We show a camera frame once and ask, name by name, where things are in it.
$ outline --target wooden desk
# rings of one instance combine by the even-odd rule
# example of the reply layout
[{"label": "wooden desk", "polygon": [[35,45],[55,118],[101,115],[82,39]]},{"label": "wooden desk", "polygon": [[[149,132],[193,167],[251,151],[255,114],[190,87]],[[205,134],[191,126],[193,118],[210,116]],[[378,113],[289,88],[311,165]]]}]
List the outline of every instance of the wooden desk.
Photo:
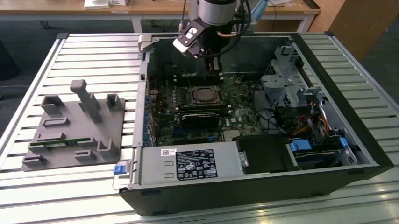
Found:
[{"label": "wooden desk", "polygon": [[[182,18],[185,0],[135,0],[133,7],[134,27],[142,27],[142,20],[179,20]],[[189,3],[185,14],[189,14]],[[311,9],[303,0],[282,4],[285,7],[267,7],[263,20],[299,20],[298,32],[306,32],[313,24],[319,9]]]},{"label": "wooden desk", "polygon": [[85,0],[0,0],[0,20],[133,20],[131,0],[127,6],[86,10]]},{"label": "wooden desk", "polygon": [[0,0],[0,15],[114,15],[133,12],[134,0],[127,6],[86,10],[85,0]]},{"label": "wooden desk", "polygon": [[[277,13],[278,20],[299,20],[298,31],[307,31],[321,10],[303,0],[283,6],[269,7],[262,19],[274,20]],[[183,0],[131,0],[127,6],[97,10],[85,10],[85,0],[0,0],[0,20],[131,20],[137,33],[143,32],[142,20],[178,20],[182,10]]]}]

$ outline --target power supply label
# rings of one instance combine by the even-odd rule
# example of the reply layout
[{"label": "power supply label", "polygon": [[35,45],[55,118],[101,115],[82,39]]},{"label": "power supply label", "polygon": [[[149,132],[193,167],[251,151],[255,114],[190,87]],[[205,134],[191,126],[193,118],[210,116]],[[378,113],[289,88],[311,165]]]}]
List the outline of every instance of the power supply label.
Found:
[{"label": "power supply label", "polygon": [[177,152],[179,181],[218,177],[214,149]]}]

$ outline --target slotted metal table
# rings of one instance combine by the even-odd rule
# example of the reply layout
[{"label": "slotted metal table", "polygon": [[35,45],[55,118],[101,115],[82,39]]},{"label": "slotted metal table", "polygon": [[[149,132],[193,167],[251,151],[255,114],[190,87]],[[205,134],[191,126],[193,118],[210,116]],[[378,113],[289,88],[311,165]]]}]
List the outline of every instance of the slotted metal table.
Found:
[{"label": "slotted metal table", "polygon": [[[329,196],[142,217],[114,189],[114,165],[21,170],[46,95],[79,100],[70,90],[86,79],[98,99],[127,99],[122,158],[133,156],[139,34],[70,34],[57,39],[0,140],[0,223],[394,223],[399,222],[399,107],[334,36],[302,37],[350,101],[395,168]],[[310,79],[317,86],[311,72]]]}]

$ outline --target gray floor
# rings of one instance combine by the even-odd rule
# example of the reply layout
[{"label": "gray floor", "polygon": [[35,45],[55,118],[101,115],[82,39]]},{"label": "gray floor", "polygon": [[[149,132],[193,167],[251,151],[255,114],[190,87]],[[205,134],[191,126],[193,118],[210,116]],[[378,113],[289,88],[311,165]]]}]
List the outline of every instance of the gray floor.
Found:
[{"label": "gray floor", "polygon": [[[177,32],[179,21],[158,23],[158,27],[143,22],[145,32]],[[50,51],[58,33],[130,33],[133,24],[130,21],[51,21],[51,28],[43,29],[39,21],[0,21],[0,41],[21,68],[21,74],[0,81],[0,86],[30,85],[43,60]],[[362,60],[362,64],[375,77],[389,94],[399,102],[399,18],[382,36],[375,47]],[[0,133],[10,123],[14,112],[25,97],[27,88],[0,88],[3,98],[0,100]]]}]

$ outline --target blue tab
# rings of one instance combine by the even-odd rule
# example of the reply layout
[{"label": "blue tab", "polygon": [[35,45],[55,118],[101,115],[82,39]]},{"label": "blue tab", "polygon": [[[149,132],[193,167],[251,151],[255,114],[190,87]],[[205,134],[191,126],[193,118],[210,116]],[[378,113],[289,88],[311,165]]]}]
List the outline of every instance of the blue tab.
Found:
[{"label": "blue tab", "polygon": [[294,142],[290,143],[290,148],[291,148],[291,151],[295,152],[298,150]]},{"label": "blue tab", "polygon": [[114,174],[126,174],[126,165],[117,165],[114,167]]},{"label": "blue tab", "polygon": [[302,150],[311,150],[313,149],[309,140],[294,140],[290,143],[290,147],[291,147],[293,152],[295,152],[298,150],[302,151]]},{"label": "blue tab", "polygon": [[346,138],[341,138],[339,141],[342,142],[342,146],[346,148],[349,146]]}]

